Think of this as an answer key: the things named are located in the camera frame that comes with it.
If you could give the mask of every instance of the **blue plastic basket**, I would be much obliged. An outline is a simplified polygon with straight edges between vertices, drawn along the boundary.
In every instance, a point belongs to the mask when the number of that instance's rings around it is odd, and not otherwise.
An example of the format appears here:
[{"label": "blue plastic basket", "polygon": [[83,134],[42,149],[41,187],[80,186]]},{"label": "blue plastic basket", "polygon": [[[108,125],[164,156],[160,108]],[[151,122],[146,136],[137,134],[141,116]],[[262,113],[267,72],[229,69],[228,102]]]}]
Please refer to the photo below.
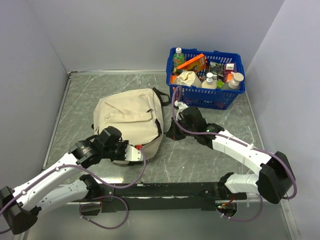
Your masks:
[{"label": "blue plastic basket", "polygon": [[[166,64],[166,84],[170,87],[170,96],[173,97],[176,84],[170,83],[172,69],[174,67],[173,57],[176,52],[176,48],[173,47],[170,50],[170,56]],[[199,54],[204,54],[207,60],[207,65],[210,61],[214,61],[220,64],[234,63],[235,71],[242,73],[245,76],[244,66],[241,63],[241,57],[236,53],[228,53],[221,51],[198,51],[197,49],[182,48],[184,58],[186,61],[194,58]],[[206,75],[206,70],[202,70],[197,73],[203,79]],[[189,107],[198,107],[206,109],[219,109],[226,110],[230,104],[236,99],[239,94],[243,94],[246,91],[245,80],[239,85],[239,90],[220,90],[220,89],[206,89],[195,86],[182,86],[181,101],[187,104]]]}]

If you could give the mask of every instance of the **backpack strap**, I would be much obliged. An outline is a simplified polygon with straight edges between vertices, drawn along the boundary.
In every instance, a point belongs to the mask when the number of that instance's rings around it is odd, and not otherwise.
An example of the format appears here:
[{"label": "backpack strap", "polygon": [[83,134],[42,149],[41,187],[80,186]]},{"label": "backpack strap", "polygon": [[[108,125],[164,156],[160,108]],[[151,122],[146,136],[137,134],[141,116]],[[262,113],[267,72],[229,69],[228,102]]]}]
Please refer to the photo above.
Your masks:
[{"label": "backpack strap", "polygon": [[[162,91],[159,91],[158,89],[156,89],[155,87],[152,88],[152,90],[155,92],[155,94],[157,95],[157,97],[159,98],[160,100],[160,103],[161,103],[161,107],[165,107],[165,106],[168,106],[170,104],[170,96],[168,94],[165,94],[164,92]],[[168,101],[163,101],[161,96],[167,96],[168,97]]]}]

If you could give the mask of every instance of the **metal edge strip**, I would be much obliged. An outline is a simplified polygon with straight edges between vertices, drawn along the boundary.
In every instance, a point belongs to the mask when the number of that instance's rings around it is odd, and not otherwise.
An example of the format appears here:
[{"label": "metal edge strip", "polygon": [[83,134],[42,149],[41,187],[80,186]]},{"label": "metal edge strip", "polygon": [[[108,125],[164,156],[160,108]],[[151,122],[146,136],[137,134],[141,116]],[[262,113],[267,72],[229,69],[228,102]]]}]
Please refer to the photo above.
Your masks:
[{"label": "metal edge strip", "polygon": [[282,200],[281,206],[283,210],[283,215],[285,217],[288,229],[293,240],[301,240],[301,236],[298,230],[296,219],[294,213],[291,210],[291,206],[288,200]]},{"label": "metal edge strip", "polygon": [[71,71],[70,75],[93,75],[93,74],[165,74],[163,70],[101,70],[101,71]]},{"label": "metal edge strip", "polygon": [[[258,124],[257,124],[256,118],[255,118],[254,111],[252,109],[252,106],[251,106],[247,91],[245,92],[245,95],[246,95],[246,99],[247,99],[249,107],[250,107],[250,111],[251,111],[251,114],[252,114],[252,117],[253,117],[253,121],[254,121],[256,130],[258,132],[258,136],[259,136],[259,139],[260,139],[260,142],[261,142],[261,145],[262,145],[262,149],[265,150],[265,146],[264,146],[264,143],[263,143],[262,138],[261,138],[261,134],[260,134],[260,131],[259,131],[259,128],[258,128]],[[288,226],[291,238],[293,240],[301,240],[301,236],[300,236],[299,231],[298,231],[298,226],[297,226],[295,217],[293,215],[293,212],[291,210],[289,201],[288,200],[282,200],[280,203],[281,203],[281,207],[282,207],[282,210],[283,210],[283,214],[284,214],[284,217],[285,217],[285,220],[286,220],[286,224]]]},{"label": "metal edge strip", "polygon": [[56,134],[56,131],[57,131],[58,124],[59,124],[59,120],[60,120],[60,116],[61,116],[61,113],[62,113],[62,109],[64,108],[64,104],[65,104],[65,101],[66,101],[66,97],[67,97],[67,93],[68,93],[68,90],[69,90],[70,82],[71,82],[71,75],[69,75],[67,83],[66,83],[66,86],[65,86],[65,90],[64,90],[64,93],[63,93],[63,98],[62,98],[62,101],[61,101],[61,104],[60,104],[60,109],[59,109],[59,112],[58,112],[58,114],[56,116],[56,119],[55,119],[53,132],[52,132],[52,135],[51,135],[51,139],[50,139],[50,143],[49,143],[48,149],[46,151],[46,155],[45,155],[44,163],[43,163],[43,166],[42,166],[42,170],[46,168],[46,165],[48,163],[49,154],[50,154],[50,151],[51,151],[52,144],[54,142],[54,138],[55,138],[55,134]]}]

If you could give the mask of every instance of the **white bottle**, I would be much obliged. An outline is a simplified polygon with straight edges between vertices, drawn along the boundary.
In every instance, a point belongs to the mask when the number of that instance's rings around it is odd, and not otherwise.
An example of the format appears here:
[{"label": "white bottle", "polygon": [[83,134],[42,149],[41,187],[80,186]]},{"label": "white bottle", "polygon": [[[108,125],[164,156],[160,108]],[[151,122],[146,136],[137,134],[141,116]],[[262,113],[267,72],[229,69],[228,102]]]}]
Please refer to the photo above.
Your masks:
[{"label": "white bottle", "polygon": [[223,84],[221,90],[239,90],[239,83],[241,83],[245,77],[240,72],[231,72],[232,79],[227,83]]},{"label": "white bottle", "polygon": [[216,89],[217,88],[217,76],[215,76],[214,80],[214,74],[212,72],[208,72],[206,74],[206,80],[202,83],[201,87],[203,89]]}]

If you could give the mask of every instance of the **white wall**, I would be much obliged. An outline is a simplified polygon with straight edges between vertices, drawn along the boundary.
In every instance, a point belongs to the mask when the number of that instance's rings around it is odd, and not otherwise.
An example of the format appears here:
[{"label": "white wall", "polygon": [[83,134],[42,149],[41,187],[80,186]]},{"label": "white wall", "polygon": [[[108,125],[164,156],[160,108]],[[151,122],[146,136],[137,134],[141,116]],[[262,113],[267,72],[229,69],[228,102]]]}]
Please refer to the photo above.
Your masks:
[{"label": "white wall", "polygon": [[266,149],[287,154],[302,239],[320,238],[320,1],[286,0],[246,73]]},{"label": "white wall", "polygon": [[[67,73],[25,0],[0,1],[0,33],[2,188],[41,171]],[[0,217],[0,231],[8,228],[3,222]]]},{"label": "white wall", "polygon": [[164,70],[172,47],[247,67],[284,0],[28,0],[67,71]]}]

